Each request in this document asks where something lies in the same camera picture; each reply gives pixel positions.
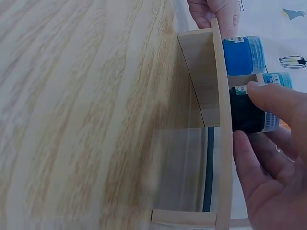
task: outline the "wooden shelf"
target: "wooden shelf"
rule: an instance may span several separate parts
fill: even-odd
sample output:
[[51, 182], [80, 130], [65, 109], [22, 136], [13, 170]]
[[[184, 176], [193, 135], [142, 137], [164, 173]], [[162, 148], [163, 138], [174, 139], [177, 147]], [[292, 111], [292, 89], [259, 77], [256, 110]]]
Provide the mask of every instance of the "wooden shelf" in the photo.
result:
[[152, 222], [193, 229], [248, 227], [248, 219], [231, 219], [233, 140], [229, 88], [255, 81], [255, 75], [227, 76], [217, 19], [212, 28], [178, 34], [206, 127], [221, 128], [219, 205], [217, 213], [153, 210]]

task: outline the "white fabric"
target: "white fabric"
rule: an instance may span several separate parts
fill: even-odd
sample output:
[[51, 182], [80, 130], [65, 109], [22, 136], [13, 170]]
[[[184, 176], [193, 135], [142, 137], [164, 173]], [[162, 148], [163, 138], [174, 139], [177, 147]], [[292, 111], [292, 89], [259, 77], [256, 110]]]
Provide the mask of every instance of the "white fabric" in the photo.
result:
[[307, 12], [306, 0], [239, 0], [239, 36], [259, 36], [263, 42], [268, 72], [288, 72], [293, 88], [307, 92], [307, 67], [288, 69], [279, 58], [298, 55], [307, 60], [307, 15], [290, 20], [283, 8]]

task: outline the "label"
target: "label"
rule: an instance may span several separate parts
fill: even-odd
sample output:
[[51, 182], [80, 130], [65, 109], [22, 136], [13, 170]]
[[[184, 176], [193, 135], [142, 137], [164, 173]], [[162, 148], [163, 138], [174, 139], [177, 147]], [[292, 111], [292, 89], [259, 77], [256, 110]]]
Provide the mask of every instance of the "label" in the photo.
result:
[[234, 37], [227, 39], [227, 43], [241, 43], [241, 42], [245, 42], [244, 37]]
[[235, 89], [236, 89], [236, 95], [245, 95], [248, 93], [246, 85], [235, 86]]
[[279, 118], [272, 113], [264, 113], [264, 128], [263, 132], [272, 132], [275, 131], [279, 126]]
[[264, 73], [263, 80], [266, 84], [277, 84], [292, 88], [290, 76], [286, 73]]

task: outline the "wooden table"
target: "wooden table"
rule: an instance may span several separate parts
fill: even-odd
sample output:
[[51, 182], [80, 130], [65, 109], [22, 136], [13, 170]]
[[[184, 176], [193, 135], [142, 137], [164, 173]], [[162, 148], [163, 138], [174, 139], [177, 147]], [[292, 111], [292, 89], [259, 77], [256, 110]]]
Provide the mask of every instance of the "wooden table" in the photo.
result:
[[170, 0], [0, 1], [0, 229], [168, 229], [205, 129]]

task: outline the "light wood panel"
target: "light wood panel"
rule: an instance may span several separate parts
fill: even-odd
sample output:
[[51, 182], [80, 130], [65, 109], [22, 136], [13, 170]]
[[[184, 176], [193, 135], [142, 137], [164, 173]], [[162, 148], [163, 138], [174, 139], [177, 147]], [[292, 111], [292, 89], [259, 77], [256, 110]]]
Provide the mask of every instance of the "light wood panel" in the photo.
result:
[[206, 127], [220, 125], [218, 85], [211, 28], [179, 33]]
[[0, 2], [0, 229], [198, 209], [204, 125], [174, 20], [169, 0]]
[[[210, 113], [210, 102], [216, 101], [216, 106], [219, 107], [220, 118], [216, 120], [218, 126], [221, 128], [221, 157], [220, 157], [220, 176], [219, 176], [219, 195], [218, 195], [218, 208], [217, 213], [199, 213], [199, 212], [174, 212], [168, 210], [153, 210], [152, 221], [156, 223], [169, 224], [173, 226], [190, 227], [190, 228], [213, 228], [217, 230], [227, 230], [230, 226], [234, 227], [236, 224], [241, 226], [242, 223], [246, 223], [245, 219], [235, 220], [231, 222], [231, 204], [232, 204], [232, 162], [233, 162], [233, 146], [232, 146], [232, 122], [231, 122], [231, 108], [230, 108], [230, 96], [229, 96], [229, 84], [228, 81], [232, 81], [227, 76], [224, 50], [222, 45], [221, 34], [217, 19], [211, 20], [212, 28], [202, 31], [191, 31], [188, 33], [180, 34], [179, 41], [182, 47], [183, 54], [185, 56], [187, 66], [191, 73], [191, 68], [200, 69], [199, 71], [191, 73], [193, 84], [199, 84], [199, 79], [206, 78], [205, 73], [208, 74], [207, 84], [212, 85], [216, 94], [212, 97], [217, 98], [204, 98], [203, 104], [201, 104], [202, 112], [207, 115]], [[199, 49], [193, 49], [192, 44], [200, 46], [199, 49], [214, 50], [214, 57], [208, 54], [199, 53]], [[215, 65], [208, 65], [205, 69], [202, 68], [202, 62], [197, 58], [206, 57], [207, 60], [215, 59]], [[247, 81], [251, 76], [237, 76], [234, 78], [233, 84]], [[197, 96], [201, 94], [200, 91], [196, 91]]]

